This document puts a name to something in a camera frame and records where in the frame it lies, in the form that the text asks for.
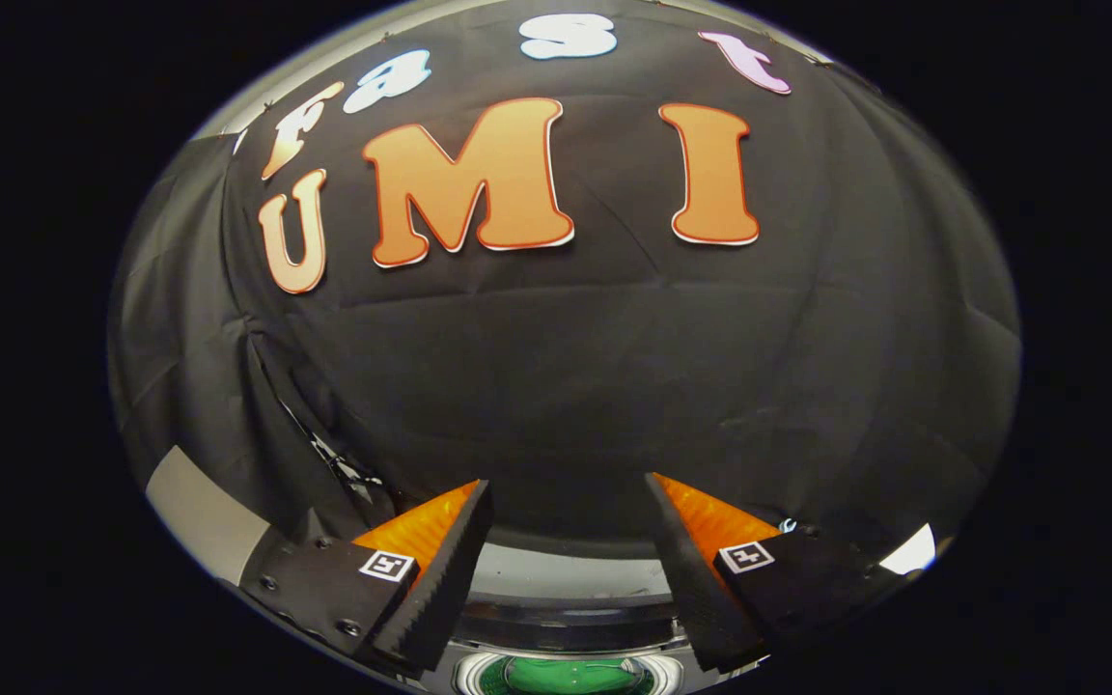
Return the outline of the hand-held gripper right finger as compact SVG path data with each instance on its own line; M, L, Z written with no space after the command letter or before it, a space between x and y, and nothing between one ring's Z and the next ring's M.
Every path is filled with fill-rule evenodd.
M645 484L654 546L703 669L807 651L915 580L820 525L780 528L658 471Z

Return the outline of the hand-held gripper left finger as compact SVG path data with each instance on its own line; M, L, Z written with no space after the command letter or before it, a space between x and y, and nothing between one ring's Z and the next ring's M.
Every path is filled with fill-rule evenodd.
M354 540L269 532L238 589L286 627L389 676L437 667L494 519L489 481L421 503Z

